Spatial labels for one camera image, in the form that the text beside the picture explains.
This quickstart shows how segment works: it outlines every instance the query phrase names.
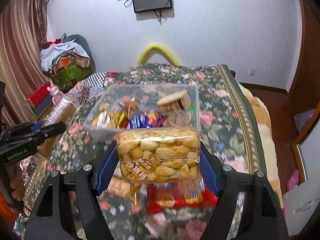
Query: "curtain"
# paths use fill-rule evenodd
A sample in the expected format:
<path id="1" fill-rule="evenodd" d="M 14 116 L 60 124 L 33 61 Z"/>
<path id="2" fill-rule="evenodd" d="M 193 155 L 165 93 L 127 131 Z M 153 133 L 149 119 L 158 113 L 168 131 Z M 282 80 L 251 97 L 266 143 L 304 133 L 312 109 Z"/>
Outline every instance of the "curtain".
<path id="1" fill-rule="evenodd" d="M 45 18 L 45 0 L 10 0 L 0 14 L 0 80 L 6 84 L 2 119 L 7 125 L 29 120 L 26 98 L 47 80 L 39 57 Z"/>

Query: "beige blanket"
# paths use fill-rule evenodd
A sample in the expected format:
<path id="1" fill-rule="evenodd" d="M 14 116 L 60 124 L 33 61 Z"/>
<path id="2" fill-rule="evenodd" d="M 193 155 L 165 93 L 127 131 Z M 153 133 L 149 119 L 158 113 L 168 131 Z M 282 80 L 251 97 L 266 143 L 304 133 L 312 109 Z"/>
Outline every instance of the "beige blanket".
<path id="1" fill-rule="evenodd" d="M 266 161 L 268 180 L 273 190 L 278 194 L 281 208 L 283 208 L 283 200 L 280 189 L 280 180 L 278 176 L 277 158 L 275 144 L 272 140 L 271 121 L 269 112 L 263 102 L 254 97 L 249 90 L 239 85 L 242 93 L 249 100 L 254 115 L 257 119 L 258 129 L 261 137 L 262 147 L 264 151 L 264 158 Z"/>

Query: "silver bolt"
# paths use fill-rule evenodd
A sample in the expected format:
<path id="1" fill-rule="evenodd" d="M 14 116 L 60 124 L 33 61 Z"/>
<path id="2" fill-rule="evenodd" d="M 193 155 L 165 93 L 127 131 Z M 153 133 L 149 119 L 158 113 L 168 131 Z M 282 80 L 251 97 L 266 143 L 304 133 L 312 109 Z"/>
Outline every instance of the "silver bolt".
<path id="1" fill-rule="evenodd" d="M 89 170 L 92 169 L 92 166 L 91 166 L 90 164 L 87 164 L 87 165 L 85 165 L 85 166 L 83 167 L 83 169 L 84 169 L 85 171 L 89 171 Z"/>
<path id="2" fill-rule="evenodd" d="M 50 175 L 51 175 L 52 177 L 55 177 L 55 176 L 57 176 L 58 174 L 59 174 L 59 171 L 53 171 L 53 172 L 50 173 Z"/>
<path id="3" fill-rule="evenodd" d="M 264 173 L 262 171 L 257 171 L 257 176 L 262 178 L 264 176 Z"/>
<path id="4" fill-rule="evenodd" d="M 231 168 L 230 165 L 223 165 L 223 169 L 224 169 L 225 171 L 231 171 L 231 170 L 232 170 L 232 168 Z"/>

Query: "wall socket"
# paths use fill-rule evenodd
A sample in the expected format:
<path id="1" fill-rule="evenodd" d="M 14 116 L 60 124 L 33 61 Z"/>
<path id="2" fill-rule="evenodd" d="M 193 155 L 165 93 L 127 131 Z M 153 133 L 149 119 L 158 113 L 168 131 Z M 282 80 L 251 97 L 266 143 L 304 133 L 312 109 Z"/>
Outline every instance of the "wall socket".
<path id="1" fill-rule="evenodd" d="M 256 74 L 256 70 L 254 68 L 249 69 L 249 75 L 254 76 Z"/>

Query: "red snack package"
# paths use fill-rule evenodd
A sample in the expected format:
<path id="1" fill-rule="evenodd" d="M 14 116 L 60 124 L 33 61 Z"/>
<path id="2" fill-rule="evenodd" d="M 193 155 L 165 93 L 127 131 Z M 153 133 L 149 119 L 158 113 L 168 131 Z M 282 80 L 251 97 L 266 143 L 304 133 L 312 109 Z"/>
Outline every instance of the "red snack package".
<path id="1" fill-rule="evenodd" d="M 214 207 L 218 198 L 207 189 L 203 179 L 170 183 L 148 184 L 147 212 L 160 212 L 163 208 Z"/>

